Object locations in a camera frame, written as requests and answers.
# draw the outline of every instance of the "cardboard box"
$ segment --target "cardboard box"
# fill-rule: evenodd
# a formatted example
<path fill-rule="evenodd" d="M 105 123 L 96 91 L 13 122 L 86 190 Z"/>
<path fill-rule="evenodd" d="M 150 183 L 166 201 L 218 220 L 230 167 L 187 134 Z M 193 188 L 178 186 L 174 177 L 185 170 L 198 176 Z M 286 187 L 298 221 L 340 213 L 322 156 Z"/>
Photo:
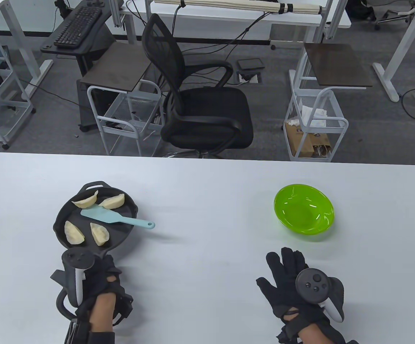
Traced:
<path fill-rule="evenodd" d="M 289 145 L 291 147 L 292 155 L 295 156 L 296 150 L 300 145 L 301 138 L 303 137 L 303 132 L 301 131 L 300 126 L 293 126 L 286 123 L 286 133 L 287 138 L 289 139 Z M 300 158 L 310 158 L 314 154 L 314 148 L 312 147 L 312 142 L 310 141 L 309 136 L 306 136 L 306 139 L 301 147 L 301 152 L 298 155 Z"/>
<path fill-rule="evenodd" d="M 295 156 L 296 150 L 303 137 L 300 126 L 292 126 L 286 123 L 286 133 L 289 139 L 292 155 Z M 301 148 L 300 158 L 311 158 L 313 156 L 324 157 L 332 150 L 327 134 L 308 134 L 303 147 Z"/>

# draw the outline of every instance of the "black glove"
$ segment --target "black glove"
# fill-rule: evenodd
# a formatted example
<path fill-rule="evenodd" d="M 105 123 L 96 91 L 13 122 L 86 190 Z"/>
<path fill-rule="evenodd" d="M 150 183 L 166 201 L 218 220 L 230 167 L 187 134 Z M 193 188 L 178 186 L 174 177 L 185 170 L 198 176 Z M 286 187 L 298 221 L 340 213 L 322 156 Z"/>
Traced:
<path fill-rule="evenodd" d="M 296 343 L 298 332 L 316 323 L 321 331 L 334 343 L 345 343 L 341 334 L 330 326 L 329 319 L 325 316 L 323 308 L 304 301 L 296 291 L 296 277 L 304 269 L 308 268 L 303 254 L 299 251 L 284 247 L 281 250 L 282 264 L 276 252 L 269 252 L 266 261 L 273 273 L 276 287 L 264 277 L 257 279 L 257 285 L 273 308 L 273 313 L 281 319 L 286 326 L 278 336 L 280 343 Z M 289 311 L 295 307 L 298 311 Z M 298 313 L 291 321 L 285 321 L 283 316 Z"/>
<path fill-rule="evenodd" d="M 117 301 L 115 302 L 114 318 L 121 314 L 120 319 L 114 324 L 118 324 L 123 318 L 126 318 L 132 311 L 132 296 L 126 294 L 124 288 L 120 285 L 120 269 L 115 267 L 113 257 L 106 255 L 103 259 L 96 256 L 94 265 L 85 271 L 85 280 L 83 281 L 83 302 L 76 309 L 76 315 L 83 320 L 89 319 L 88 313 L 94 307 L 97 296 L 103 293 L 115 293 Z M 116 281 L 109 282 L 107 277 L 115 276 Z"/>

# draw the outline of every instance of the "vr controller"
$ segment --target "vr controller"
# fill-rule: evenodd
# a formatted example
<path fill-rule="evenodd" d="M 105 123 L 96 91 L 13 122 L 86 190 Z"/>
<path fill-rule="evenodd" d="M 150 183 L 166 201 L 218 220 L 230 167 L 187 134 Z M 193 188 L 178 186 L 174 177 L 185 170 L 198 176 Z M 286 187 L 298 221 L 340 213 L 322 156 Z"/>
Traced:
<path fill-rule="evenodd" d="M 337 323 L 345 319 L 343 312 L 344 287 L 338 278 L 328 277 L 319 269 L 302 270 L 296 278 L 298 294 L 311 304 L 319 304 Z"/>
<path fill-rule="evenodd" d="M 62 254 L 64 271 L 56 270 L 51 279 L 59 283 L 63 288 L 56 300 L 56 307 L 67 319 L 76 318 L 64 306 L 63 301 L 68 297 L 70 304 L 78 308 L 83 302 L 83 280 L 85 271 L 90 269 L 95 262 L 94 254 L 83 247 L 72 247 Z"/>

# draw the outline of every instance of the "white desk frame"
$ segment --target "white desk frame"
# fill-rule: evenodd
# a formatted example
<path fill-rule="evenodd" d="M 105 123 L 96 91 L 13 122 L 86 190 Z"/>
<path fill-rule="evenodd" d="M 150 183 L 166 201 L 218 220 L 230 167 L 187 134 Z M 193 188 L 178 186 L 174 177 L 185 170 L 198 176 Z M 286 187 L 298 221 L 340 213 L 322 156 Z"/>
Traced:
<path fill-rule="evenodd" d="M 30 83 L 32 85 L 27 85 L 25 88 L 26 93 L 28 94 L 29 98 L 32 97 L 37 86 L 40 85 L 45 75 L 48 73 L 48 70 L 53 65 L 52 59 L 46 59 L 43 61 L 42 65 L 39 67 L 37 61 L 35 60 L 35 56 L 32 53 L 29 45 L 27 44 L 27 40 L 24 36 L 24 32 L 22 31 L 21 25 L 14 13 L 14 10 L 9 2 L 9 0 L 0 0 L 0 12 L 4 16 L 4 19 L 8 25 L 9 31 L 16 42 L 17 46 L 19 47 L 19 51 L 21 52 L 22 58 L 24 59 L 27 68 L 29 69 L 30 74 L 32 75 L 32 80 Z"/>
<path fill-rule="evenodd" d="M 404 59 L 405 55 L 407 54 L 408 50 L 410 49 L 411 44 L 415 39 L 415 16 L 410 23 L 404 37 L 400 41 L 399 46 L 396 49 L 396 52 L 392 56 L 392 59 L 389 61 L 386 69 L 378 63 L 375 62 L 373 64 L 373 69 L 378 75 L 378 78 L 383 85 L 384 89 L 386 90 L 389 99 L 393 102 L 398 102 L 400 100 L 400 96 L 397 93 L 394 85 L 392 84 L 392 78 L 397 72 L 402 60 Z"/>

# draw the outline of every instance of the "dumpling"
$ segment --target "dumpling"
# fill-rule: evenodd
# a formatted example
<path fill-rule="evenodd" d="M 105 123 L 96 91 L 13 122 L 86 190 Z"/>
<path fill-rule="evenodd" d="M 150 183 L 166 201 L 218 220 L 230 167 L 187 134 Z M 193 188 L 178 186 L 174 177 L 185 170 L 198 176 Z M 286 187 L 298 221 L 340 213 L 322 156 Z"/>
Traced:
<path fill-rule="evenodd" d="M 88 197 L 88 198 L 85 198 L 84 200 L 79 200 L 76 202 L 72 201 L 72 203 L 75 204 L 78 208 L 82 208 L 82 209 L 89 208 L 91 205 L 96 203 L 98 193 L 99 191 L 96 190 L 94 195 L 92 195 L 91 197 Z"/>
<path fill-rule="evenodd" d="M 119 208 L 124 204 L 124 193 L 103 200 L 99 205 L 106 209 Z"/>
<path fill-rule="evenodd" d="M 98 225 L 97 223 L 90 223 L 91 234 L 93 235 L 94 241 L 97 246 L 102 246 L 110 239 L 109 231 L 104 226 Z"/>
<path fill-rule="evenodd" d="M 65 221 L 64 232 L 67 241 L 71 245 L 78 245 L 85 241 L 83 233 L 70 221 Z"/>

